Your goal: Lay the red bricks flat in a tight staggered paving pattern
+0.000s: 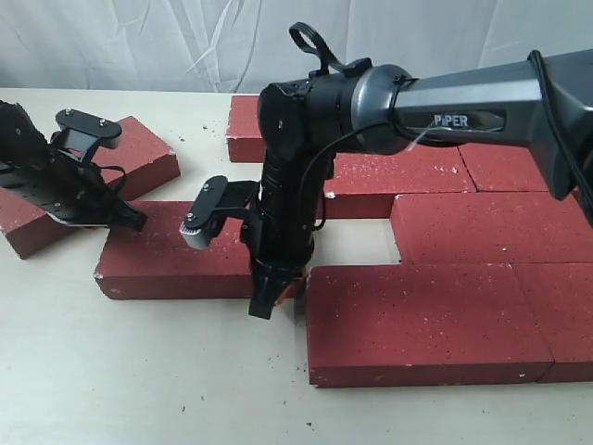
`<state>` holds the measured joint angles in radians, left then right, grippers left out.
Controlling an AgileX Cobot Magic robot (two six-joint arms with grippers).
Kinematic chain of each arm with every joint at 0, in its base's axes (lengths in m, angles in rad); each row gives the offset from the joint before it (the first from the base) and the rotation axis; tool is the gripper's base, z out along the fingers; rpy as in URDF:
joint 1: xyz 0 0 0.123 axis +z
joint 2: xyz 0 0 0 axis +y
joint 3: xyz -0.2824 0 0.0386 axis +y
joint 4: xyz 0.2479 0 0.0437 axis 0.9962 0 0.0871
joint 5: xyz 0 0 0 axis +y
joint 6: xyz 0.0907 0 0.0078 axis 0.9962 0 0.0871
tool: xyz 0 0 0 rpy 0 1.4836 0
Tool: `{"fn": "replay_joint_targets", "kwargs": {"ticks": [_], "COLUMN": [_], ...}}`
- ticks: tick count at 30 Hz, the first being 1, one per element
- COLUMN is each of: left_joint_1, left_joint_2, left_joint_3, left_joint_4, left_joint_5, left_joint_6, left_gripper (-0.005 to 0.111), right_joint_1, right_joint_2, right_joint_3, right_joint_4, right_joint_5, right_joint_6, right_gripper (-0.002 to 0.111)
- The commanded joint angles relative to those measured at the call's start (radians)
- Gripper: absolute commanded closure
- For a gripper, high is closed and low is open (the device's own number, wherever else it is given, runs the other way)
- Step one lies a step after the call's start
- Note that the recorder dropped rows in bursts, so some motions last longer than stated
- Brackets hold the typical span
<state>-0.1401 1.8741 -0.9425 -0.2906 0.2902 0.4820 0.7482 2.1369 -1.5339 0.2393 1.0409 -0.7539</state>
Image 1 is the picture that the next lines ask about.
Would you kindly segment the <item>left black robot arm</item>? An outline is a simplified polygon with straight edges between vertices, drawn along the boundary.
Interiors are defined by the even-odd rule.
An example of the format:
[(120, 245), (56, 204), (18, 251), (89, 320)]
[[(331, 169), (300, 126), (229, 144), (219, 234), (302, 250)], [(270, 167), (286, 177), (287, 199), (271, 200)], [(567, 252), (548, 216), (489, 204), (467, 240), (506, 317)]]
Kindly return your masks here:
[(47, 139), (22, 105), (1, 103), (1, 187), (66, 226), (142, 231), (147, 216), (120, 197), (126, 171), (94, 162), (100, 147), (118, 147), (120, 124), (74, 108), (55, 119)]

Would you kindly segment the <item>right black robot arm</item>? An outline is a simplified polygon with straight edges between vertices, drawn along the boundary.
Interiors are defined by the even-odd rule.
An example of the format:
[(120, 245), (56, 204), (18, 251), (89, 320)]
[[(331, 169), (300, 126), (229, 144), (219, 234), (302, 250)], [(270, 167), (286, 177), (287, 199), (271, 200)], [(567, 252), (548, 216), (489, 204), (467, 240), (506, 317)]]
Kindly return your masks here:
[(267, 319), (303, 276), (322, 226), (323, 187), (340, 153), (393, 156), (414, 144), (529, 151), (550, 194), (577, 192), (592, 213), (592, 54), (546, 57), (417, 79), (363, 59), (259, 95), (265, 144), (241, 231), (250, 252), (248, 312)]

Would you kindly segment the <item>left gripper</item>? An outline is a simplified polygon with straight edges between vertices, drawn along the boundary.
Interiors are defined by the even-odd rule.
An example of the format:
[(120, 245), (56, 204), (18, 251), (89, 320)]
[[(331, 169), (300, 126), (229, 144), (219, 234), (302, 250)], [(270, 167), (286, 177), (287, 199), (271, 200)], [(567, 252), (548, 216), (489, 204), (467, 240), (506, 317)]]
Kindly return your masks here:
[(147, 215), (123, 201), (102, 167), (47, 143), (1, 142), (1, 187), (69, 226), (141, 232)]

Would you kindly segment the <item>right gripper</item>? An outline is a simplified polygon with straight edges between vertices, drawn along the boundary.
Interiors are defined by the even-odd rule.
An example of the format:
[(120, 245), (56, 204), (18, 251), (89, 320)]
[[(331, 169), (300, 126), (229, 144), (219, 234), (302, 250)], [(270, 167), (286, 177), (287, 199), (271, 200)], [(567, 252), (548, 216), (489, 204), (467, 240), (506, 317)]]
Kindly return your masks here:
[(248, 315), (270, 319), (293, 293), (314, 251), (324, 218), (322, 175), (264, 175), (242, 182), (246, 208), (240, 239), (249, 251), (252, 296)]

